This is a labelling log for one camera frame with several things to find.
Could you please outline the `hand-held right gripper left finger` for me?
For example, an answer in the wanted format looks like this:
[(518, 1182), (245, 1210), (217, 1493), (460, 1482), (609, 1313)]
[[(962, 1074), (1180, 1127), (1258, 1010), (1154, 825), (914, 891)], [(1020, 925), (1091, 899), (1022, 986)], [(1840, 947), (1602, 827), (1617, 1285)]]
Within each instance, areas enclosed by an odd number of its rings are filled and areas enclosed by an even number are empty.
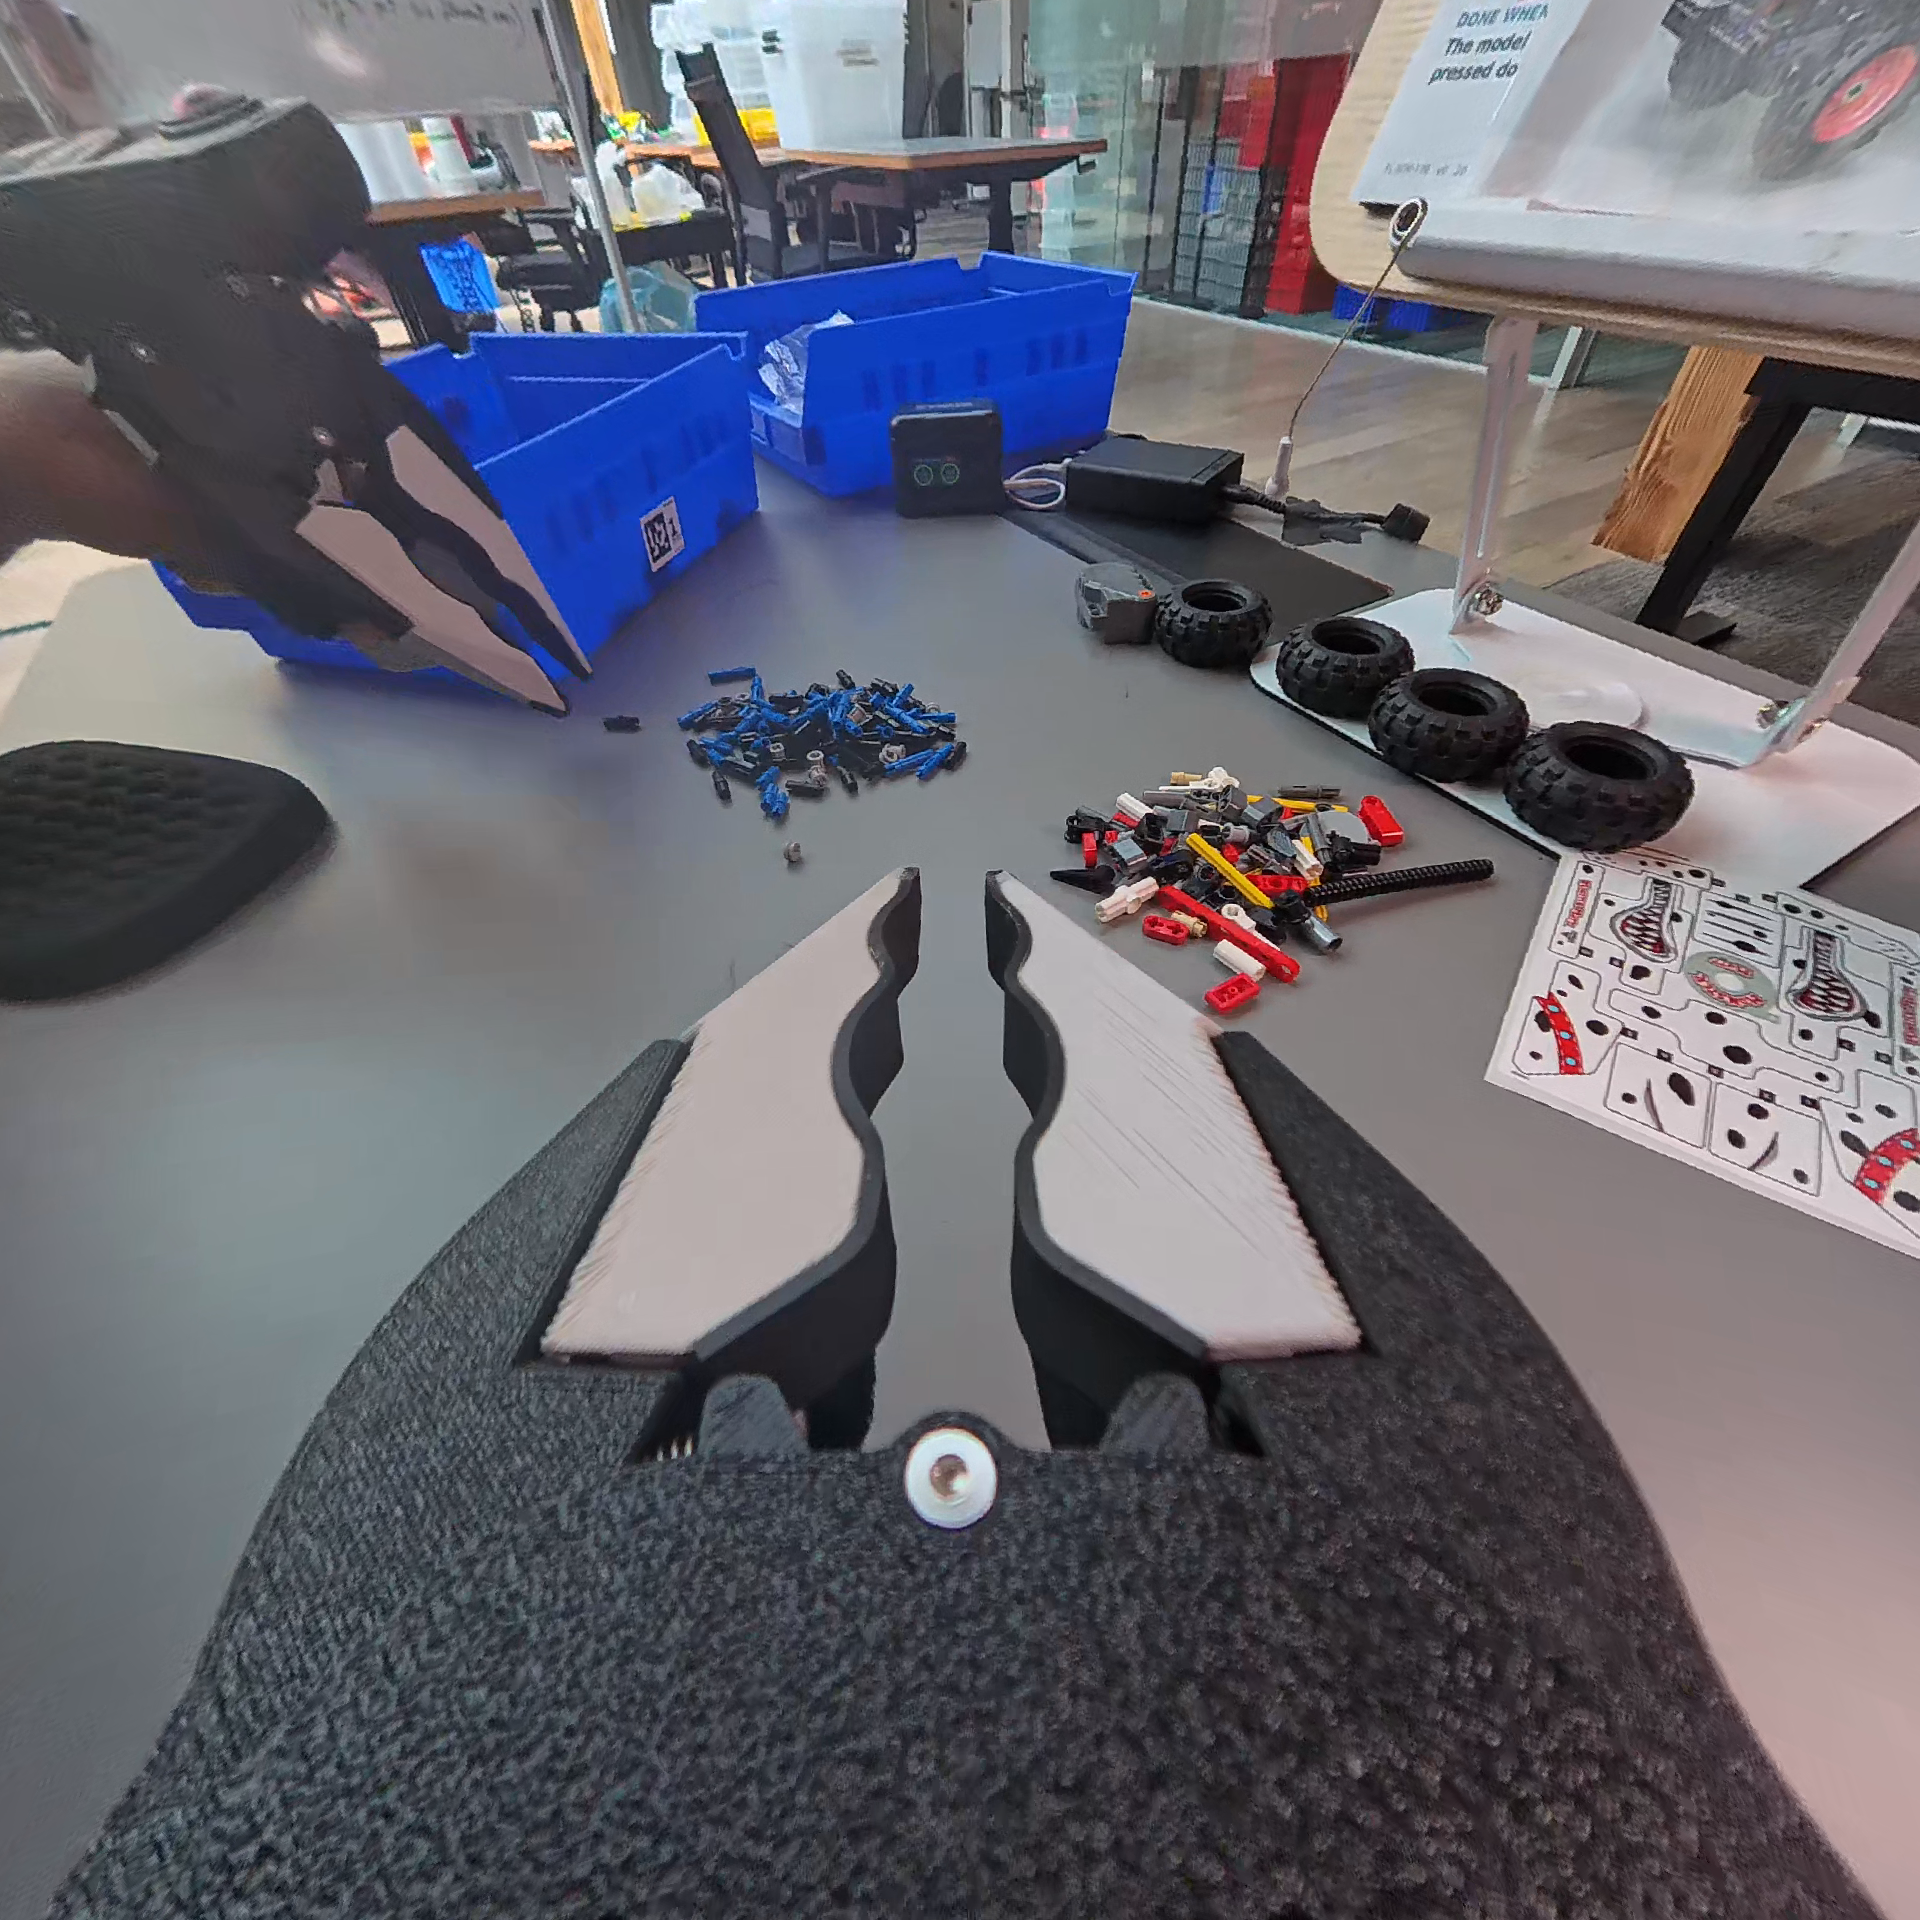
[(897, 1296), (876, 1111), (906, 1048), (922, 873), (884, 873), (668, 1053), (662, 1093), (539, 1335), (542, 1359), (834, 1386)]

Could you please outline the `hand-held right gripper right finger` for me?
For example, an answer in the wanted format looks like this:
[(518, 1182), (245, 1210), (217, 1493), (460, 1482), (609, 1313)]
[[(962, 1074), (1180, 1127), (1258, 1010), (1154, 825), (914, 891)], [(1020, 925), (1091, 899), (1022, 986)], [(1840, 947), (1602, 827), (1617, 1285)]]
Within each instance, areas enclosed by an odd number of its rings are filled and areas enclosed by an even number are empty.
[(1212, 1015), (1009, 871), (986, 878), (1018, 1243), (1043, 1282), (1200, 1366), (1352, 1353), (1361, 1322)]

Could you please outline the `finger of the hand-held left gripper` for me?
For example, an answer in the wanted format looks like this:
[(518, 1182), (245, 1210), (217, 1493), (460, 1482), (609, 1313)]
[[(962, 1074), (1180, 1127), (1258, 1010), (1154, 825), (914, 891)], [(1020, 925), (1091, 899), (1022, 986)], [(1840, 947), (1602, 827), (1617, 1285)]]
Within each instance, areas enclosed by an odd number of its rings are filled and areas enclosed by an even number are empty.
[(539, 653), (498, 640), (462, 601), (421, 574), (380, 515), (393, 480), (380, 461), (322, 459), (298, 534), (382, 605), (355, 614), (342, 633), (388, 670), (445, 667), (473, 685), (539, 713), (564, 715), (570, 697)]
[(584, 643), (443, 421), (395, 373), (369, 373), (365, 406), (390, 470), (390, 498), (378, 511), (421, 574), (462, 598), (498, 640), (588, 681)]

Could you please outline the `toy truck instruction booklet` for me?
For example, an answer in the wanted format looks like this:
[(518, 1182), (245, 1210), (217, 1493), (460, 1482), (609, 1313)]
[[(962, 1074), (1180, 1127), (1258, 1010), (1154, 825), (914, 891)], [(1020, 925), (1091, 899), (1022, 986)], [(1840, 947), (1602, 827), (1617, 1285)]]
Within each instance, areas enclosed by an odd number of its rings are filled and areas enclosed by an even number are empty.
[(1594, 3), (1510, 182), (1542, 207), (1636, 219), (1898, 227), (1915, 89), (1909, 1)]

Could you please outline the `grey desk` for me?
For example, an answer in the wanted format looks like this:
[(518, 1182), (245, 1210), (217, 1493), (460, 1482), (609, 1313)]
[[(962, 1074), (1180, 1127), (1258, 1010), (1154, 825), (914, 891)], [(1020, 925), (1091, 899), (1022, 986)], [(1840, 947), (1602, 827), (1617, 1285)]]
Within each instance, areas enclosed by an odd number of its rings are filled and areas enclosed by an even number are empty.
[[(44, 1915), (137, 1776), (326, 1391), (430, 1256), (648, 1042), (888, 871), (924, 885), (878, 1127), (901, 1250), (872, 1440), (970, 1409), (1043, 1448), (1009, 1255), (987, 871), (1217, 761), (1365, 782), (1416, 859), (1249, 1026), (1491, 1256), (1612, 1431), (1749, 1718), (1888, 1915), (1915, 1915), (1915, 1262), (1483, 1081), (1552, 857), (1238, 679), (1100, 648), (1074, 562), (765, 472), (760, 513), (553, 722), (273, 664), (144, 566), (76, 582), (8, 744), (278, 766), (318, 863), (179, 967), (4, 1010), (4, 1915)], [(729, 803), (676, 718), (710, 671), (914, 682), (966, 761)], [(610, 713), (643, 720), (603, 731)], [(803, 841), (789, 871), (781, 846)]]

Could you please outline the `person's left hand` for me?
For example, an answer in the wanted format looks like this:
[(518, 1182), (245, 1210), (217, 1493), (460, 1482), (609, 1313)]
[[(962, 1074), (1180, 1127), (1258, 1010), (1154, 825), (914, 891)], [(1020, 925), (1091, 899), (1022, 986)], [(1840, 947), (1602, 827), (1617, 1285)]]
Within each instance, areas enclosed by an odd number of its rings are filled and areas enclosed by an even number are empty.
[(2, 355), (2, 562), (29, 543), (203, 559), (201, 530), (56, 351)]

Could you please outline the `blue plastic bin with tag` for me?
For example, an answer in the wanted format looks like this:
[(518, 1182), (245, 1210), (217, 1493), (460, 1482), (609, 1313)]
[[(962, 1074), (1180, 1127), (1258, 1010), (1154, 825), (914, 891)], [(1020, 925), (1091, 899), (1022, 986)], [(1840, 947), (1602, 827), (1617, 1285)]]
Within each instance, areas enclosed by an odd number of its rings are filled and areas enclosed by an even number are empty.
[[(494, 333), (468, 351), (425, 346), (393, 360), (363, 326), (342, 335), (362, 369), (395, 373), (443, 421), (589, 661), (661, 584), (756, 513), (749, 382), (729, 335)], [(294, 589), (300, 613), (288, 614), (284, 589), (265, 601), (236, 582), (188, 579), (162, 559), (154, 568), (197, 625), (245, 633), (277, 661), (467, 681), (436, 664), (378, 662), (345, 634), (349, 617), (371, 613), (322, 610)]]

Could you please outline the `small blue crate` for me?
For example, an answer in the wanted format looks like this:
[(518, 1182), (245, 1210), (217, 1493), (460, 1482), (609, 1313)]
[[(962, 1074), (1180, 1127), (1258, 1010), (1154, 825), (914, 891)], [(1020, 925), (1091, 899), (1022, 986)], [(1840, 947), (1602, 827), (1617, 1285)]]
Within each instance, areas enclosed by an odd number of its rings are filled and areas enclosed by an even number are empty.
[(436, 298), (467, 328), (496, 325), (498, 288), (488, 253), (470, 234), (430, 237), (419, 257)]

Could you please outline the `whiteboard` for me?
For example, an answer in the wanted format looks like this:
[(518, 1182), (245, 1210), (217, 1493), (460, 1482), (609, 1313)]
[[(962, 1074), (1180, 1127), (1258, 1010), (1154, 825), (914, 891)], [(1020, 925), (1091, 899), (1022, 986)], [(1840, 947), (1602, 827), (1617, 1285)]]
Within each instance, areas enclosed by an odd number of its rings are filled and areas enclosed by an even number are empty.
[(560, 104), (537, 3), (74, 1), (104, 78), (154, 117), (188, 82), (309, 99), (337, 121)]

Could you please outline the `small red LEGO pieces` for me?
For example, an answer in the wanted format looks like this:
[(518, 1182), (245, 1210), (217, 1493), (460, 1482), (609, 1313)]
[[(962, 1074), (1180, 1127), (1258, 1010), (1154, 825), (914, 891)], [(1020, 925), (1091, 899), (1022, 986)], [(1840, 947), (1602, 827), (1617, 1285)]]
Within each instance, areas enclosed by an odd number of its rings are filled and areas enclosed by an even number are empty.
[(1062, 818), (1046, 879), (1084, 898), (1096, 927), (1134, 927), (1154, 947), (1202, 953), (1202, 1005), (1238, 1017), (1301, 975), (1301, 953), (1332, 953), (1347, 879), (1382, 879), (1401, 818), (1379, 795), (1336, 783), (1253, 790), (1217, 766), (1128, 786)]

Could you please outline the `clear plastic bag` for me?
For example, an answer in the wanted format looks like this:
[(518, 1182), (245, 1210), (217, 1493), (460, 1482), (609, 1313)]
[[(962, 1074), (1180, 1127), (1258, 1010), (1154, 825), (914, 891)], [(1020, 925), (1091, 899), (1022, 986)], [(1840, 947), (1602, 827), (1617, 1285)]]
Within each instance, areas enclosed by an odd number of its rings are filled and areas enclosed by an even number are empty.
[(760, 350), (760, 383), (772, 397), (772, 403), (789, 410), (805, 406), (810, 379), (810, 344), (818, 331), (851, 326), (853, 317), (846, 310), (832, 310), (825, 320), (803, 322), (786, 333), (774, 335)]

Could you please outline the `metal stand pole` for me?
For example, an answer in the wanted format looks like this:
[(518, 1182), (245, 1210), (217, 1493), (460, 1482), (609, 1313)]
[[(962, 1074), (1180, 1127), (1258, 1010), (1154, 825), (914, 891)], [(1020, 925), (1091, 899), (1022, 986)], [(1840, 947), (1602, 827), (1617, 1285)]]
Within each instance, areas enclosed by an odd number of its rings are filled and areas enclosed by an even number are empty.
[(542, 1), (542, 32), (547, 51), (558, 75), (568, 130), (572, 133), (579, 161), (584, 167), (584, 182), (593, 227), (598, 234), (601, 250), (609, 257), (609, 279), (614, 288), (614, 307), (627, 331), (640, 331), (640, 310), (634, 298), (627, 263), (618, 248), (618, 227), (609, 205), (609, 192), (596, 171), (594, 147), (603, 135), (603, 122), (593, 95), (589, 67), (585, 45), (572, 1)]

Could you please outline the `black ribbed rod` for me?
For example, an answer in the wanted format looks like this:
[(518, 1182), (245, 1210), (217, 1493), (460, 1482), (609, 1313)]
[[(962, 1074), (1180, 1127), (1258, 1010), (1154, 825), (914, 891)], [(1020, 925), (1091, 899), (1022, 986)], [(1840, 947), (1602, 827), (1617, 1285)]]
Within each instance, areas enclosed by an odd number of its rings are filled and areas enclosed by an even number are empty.
[(1353, 904), (1361, 899), (1482, 885), (1497, 874), (1491, 857), (1429, 861), (1405, 867), (1372, 867), (1321, 879), (1304, 896), (1310, 906)]

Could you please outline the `pile of blue black pins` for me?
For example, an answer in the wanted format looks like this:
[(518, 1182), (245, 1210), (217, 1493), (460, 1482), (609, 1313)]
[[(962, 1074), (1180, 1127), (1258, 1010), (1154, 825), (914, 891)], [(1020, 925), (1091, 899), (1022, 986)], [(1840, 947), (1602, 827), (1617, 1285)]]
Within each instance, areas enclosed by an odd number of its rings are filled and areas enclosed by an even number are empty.
[(774, 825), (793, 800), (930, 782), (970, 755), (957, 710), (929, 704), (914, 682), (836, 670), (830, 681), (772, 690), (749, 664), (715, 670), (708, 682), (713, 697), (676, 718), (688, 755), (721, 801), (749, 789)]

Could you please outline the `black office chair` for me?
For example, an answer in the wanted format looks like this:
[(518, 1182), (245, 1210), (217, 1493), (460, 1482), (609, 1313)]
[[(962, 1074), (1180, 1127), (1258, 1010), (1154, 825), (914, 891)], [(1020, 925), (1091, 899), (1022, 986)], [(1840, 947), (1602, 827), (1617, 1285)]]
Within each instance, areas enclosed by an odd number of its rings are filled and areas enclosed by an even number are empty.
[(849, 163), (774, 159), (753, 144), (713, 45), (676, 51), (676, 61), (726, 182), (744, 280), (868, 270), (920, 253), (920, 221), (899, 192)]

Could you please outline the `black rubber toy tire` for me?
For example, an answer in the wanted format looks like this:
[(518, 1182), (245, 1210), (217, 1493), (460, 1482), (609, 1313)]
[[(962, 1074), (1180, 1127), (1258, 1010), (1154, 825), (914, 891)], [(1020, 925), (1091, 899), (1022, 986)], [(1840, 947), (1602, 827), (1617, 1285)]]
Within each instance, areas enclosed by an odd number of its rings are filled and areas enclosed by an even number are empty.
[(1501, 790), (1517, 821), (1560, 847), (1612, 854), (1665, 839), (1688, 816), (1689, 762), (1654, 735), (1561, 722), (1526, 735)]
[(1267, 597), (1224, 578), (1171, 586), (1158, 597), (1154, 640), (1178, 664), (1241, 670), (1258, 661), (1274, 631)]
[(1401, 631), (1353, 613), (1301, 625), (1276, 651), (1282, 697), (1326, 718), (1368, 718), (1416, 664)]
[(1506, 682), (1465, 667), (1427, 667), (1382, 687), (1368, 710), (1377, 754), (1430, 783), (1494, 779), (1529, 735), (1529, 709)]

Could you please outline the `printed sticker sheet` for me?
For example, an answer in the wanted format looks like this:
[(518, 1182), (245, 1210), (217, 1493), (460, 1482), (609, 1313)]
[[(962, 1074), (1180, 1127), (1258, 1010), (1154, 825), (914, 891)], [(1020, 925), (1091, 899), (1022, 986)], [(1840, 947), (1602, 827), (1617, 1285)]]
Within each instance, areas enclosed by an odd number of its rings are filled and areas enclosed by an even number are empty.
[(1566, 851), (1486, 1081), (1917, 1256), (1917, 934), (1673, 854)]

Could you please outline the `clear storage bins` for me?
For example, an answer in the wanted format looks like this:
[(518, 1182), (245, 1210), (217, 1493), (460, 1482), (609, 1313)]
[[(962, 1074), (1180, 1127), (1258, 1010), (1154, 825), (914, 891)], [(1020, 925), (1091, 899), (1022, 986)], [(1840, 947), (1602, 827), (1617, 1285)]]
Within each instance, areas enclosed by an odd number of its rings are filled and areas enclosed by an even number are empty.
[(682, 56), (710, 45), (741, 114), (765, 109), (777, 144), (868, 147), (906, 136), (901, 1), (651, 3), (668, 98), (688, 118)]

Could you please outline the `grey toy motor block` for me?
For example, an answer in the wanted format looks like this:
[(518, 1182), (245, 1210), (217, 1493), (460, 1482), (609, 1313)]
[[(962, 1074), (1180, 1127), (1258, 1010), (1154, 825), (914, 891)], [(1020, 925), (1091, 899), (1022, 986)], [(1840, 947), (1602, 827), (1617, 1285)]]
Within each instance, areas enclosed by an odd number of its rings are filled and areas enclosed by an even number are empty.
[(1084, 566), (1072, 589), (1074, 614), (1084, 631), (1107, 643), (1148, 643), (1162, 617), (1162, 589), (1125, 559)]

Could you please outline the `wooden top office table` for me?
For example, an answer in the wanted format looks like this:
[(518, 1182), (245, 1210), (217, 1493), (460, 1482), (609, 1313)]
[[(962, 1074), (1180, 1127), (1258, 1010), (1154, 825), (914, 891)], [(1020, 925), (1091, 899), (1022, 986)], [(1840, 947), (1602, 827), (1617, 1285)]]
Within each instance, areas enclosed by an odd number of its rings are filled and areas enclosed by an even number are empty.
[[(920, 250), (920, 215), (957, 186), (987, 194), (987, 248), (1016, 250), (1016, 184), (1045, 181), (1060, 168), (1085, 171), (1108, 151), (1105, 136), (899, 136), (867, 145), (756, 151), (771, 207), (734, 207), (739, 267), (768, 280), (817, 272), (894, 264)], [(897, 216), (899, 246), (876, 250), (832, 239), (832, 203)]]

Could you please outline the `black flat mat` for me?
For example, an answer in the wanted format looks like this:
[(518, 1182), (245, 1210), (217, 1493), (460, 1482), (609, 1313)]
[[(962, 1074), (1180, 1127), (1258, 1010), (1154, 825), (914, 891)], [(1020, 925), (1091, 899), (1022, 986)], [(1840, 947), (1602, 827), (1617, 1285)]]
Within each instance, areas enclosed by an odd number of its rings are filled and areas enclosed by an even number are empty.
[(1395, 593), (1374, 570), (1353, 562), (1348, 545), (1298, 545), (1259, 533), (1237, 518), (1208, 525), (1030, 511), (1009, 507), (1004, 515), (1082, 562), (1130, 562), (1162, 582), (1218, 578), (1258, 589), (1276, 617), (1301, 624), (1382, 602)]

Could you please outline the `black power adapter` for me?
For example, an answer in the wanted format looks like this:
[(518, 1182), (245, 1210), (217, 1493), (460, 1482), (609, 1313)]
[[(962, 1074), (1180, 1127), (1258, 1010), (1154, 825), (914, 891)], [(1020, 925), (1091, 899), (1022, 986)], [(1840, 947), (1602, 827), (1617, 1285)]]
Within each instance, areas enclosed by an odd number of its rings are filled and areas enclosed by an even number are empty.
[(1162, 525), (1205, 525), (1241, 486), (1234, 448), (1112, 433), (1062, 463), (1062, 507)]

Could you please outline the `dark table with black leg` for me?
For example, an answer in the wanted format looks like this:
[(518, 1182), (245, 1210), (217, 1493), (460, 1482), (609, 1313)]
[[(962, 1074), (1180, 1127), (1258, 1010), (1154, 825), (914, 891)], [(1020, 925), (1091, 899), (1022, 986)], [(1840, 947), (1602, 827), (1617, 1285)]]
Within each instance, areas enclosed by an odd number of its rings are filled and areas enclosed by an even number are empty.
[(1813, 410), (1917, 424), (1914, 374), (1821, 367), (1764, 355), (1745, 383), (1747, 410), (1731, 448), (1677, 534), (1668, 559), (1634, 619), (1701, 646), (1732, 638), (1731, 614), (1696, 614), (1692, 605), (1756, 507), (1770, 477)]

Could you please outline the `stack of red blue crates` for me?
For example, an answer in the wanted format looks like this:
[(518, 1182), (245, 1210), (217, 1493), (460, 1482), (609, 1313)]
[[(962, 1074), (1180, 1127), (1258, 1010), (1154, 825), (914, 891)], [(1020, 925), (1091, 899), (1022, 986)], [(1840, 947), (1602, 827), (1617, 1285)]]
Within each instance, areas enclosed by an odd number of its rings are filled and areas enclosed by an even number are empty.
[(1180, 70), (1158, 144), (1180, 189), (1168, 200), (1163, 298), (1254, 322), (1336, 306), (1310, 200), (1352, 70), (1352, 51)]

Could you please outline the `wooden book stand white base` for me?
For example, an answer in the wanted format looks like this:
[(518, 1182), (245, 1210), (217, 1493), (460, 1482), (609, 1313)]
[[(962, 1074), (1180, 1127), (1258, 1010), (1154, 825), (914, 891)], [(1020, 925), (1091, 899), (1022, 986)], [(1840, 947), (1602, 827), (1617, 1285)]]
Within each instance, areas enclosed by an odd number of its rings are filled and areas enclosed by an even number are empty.
[[(1651, 27), (1651, 3), (1581, 3), (1569, 27), (1549, 27), (1539, 78), (1510, 87), (1486, 117), (1475, 184), (1442, 195), (1409, 239), (1385, 245), (1387, 272), (1410, 250), (1434, 264), (1435, 289), (1458, 289), (1494, 322), (1456, 579), (1363, 614), (1398, 633), (1421, 671), (1510, 687), (1537, 728), (1612, 725), (1630, 742), (1651, 738), (1694, 766), (1692, 803), (1677, 827), (1651, 839), (1657, 849), (1716, 873), (1809, 885), (1915, 816), (1915, 754), (1845, 726), (1840, 709), (1915, 593), (1917, 533), (1819, 681), (1771, 704), (1648, 625), (1619, 640), (1580, 608), (1557, 614), (1520, 601), (1505, 586), (1497, 553), (1520, 392), (1542, 320), (1694, 344), (1813, 346), (1816, 369), (1915, 367), (1915, 333), (1880, 337), (1838, 322), (1845, 297), (1862, 294), (1876, 313), (1893, 298), (1856, 277), (1865, 261), (1858, 234), (1771, 239), (1741, 263), (1734, 241), (1713, 237), (1706, 224), (1554, 207), (1525, 189), (1594, 118), (1598, 98), (1578, 87), (1621, 79)], [(1491, 186), (1505, 159), (1520, 168), (1522, 186), (1510, 194)]]

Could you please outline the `white instruction sheet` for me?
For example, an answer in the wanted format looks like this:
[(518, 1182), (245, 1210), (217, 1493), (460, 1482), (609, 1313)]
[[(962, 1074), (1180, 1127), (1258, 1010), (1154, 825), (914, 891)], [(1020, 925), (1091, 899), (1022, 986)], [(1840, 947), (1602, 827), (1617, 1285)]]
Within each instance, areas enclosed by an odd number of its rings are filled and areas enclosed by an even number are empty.
[(1441, 3), (1355, 203), (1517, 195), (1666, 43), (1666, 1)]

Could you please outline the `wooden post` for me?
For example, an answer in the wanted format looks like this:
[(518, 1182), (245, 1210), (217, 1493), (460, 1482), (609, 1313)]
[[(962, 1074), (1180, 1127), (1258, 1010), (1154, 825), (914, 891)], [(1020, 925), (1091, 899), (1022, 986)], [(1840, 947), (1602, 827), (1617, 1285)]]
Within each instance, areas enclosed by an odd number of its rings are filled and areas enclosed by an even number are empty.
[(1673, 374), (1594, 543), (1640, 562), (1666, 562), (1756, 402), (1757, 351), (1692, 346)]

